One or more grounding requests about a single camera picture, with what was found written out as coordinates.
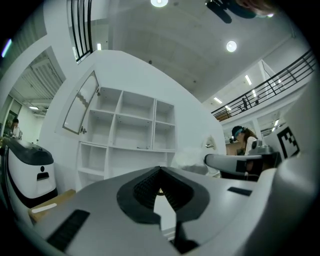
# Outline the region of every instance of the long hair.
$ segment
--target long hair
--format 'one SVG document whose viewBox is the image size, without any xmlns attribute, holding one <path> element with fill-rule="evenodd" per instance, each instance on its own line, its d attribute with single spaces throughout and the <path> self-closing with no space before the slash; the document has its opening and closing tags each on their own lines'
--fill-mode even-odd
<svg viewBox="0 0 320 256">
<path fill-rule="evenodd" d="M 248 128 L 243 128 L 242 133 L 244 133 L 243 139 L 244 139 L 245 147 L 247 147 L 247 141 L 248 141 L 249 137 L 254 137 L 254 138 L 258 139 L 258 137 L 255 135 L 255 133 Z"/>
</svg>

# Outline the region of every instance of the black slot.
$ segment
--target black slot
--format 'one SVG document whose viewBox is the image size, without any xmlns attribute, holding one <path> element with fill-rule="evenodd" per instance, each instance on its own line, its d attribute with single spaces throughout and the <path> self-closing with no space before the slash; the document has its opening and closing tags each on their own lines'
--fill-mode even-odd
<svg viewBox="0 0 320 256">
<path fill-rule="evenodd" d="M 87 211 L 75 210 L 48 238 L 47 242 L 64 252 L 89 215 L 90 213 Z"/>
<path fill-rule="evenodd" d="M 247 196 L 247 197 L 249 197 L 252 193 L 252 190 L 247 190 L 247 189 L 238 188 L 238 187 L 234 187 L 234 186 L 230 187 L 228 189 L 228 191 L 231 191 L 231 192 L 243 195 L 243 196 Z"/>
<path fill-rule="evenodd" d="M 41 181 L 45 179 L 49 179 L 49 173 L 47 172 L 38 173 L 36 176 L 36 181 Z"/>
</svg>

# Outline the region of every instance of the black railing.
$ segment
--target black railing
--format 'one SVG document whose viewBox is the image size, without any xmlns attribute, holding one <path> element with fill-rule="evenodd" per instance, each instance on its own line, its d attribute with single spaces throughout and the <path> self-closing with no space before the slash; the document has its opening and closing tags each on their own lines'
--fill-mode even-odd
<svg viewBox="0 0 320 256">
<path fill-rule="evenodd" d="M 76 2 L 76 14 L 74 12 L 74 2 Z M 71 24 L 75 50 L 78 56 L 78 58 L 76 59 L 77 62 L 88 53 L 92 54 L 93 52 L 91 40 L 91 5 L 92 0 L 71 0 Z"/>
<path fill-rule="evenodd" d="M 308 50 L 279 73 L 211 113 L 221 122 L 254 108 L 308 77 L 316 63 L 316 57 Z"/>
</svg>

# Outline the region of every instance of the black lid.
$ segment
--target black lid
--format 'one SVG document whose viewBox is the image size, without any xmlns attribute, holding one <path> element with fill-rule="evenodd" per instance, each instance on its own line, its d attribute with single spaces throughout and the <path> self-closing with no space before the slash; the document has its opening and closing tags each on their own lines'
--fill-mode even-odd
<svg viewBox="0 0 320 256">
<path fill-rule="evenodd" d="M 15 138 L 5 138 L 3 145 L 7 145 L 14 155 L 27 165 L 44 166 L 54 162 L 49 151 L 33 143 Z"/>
</svg>

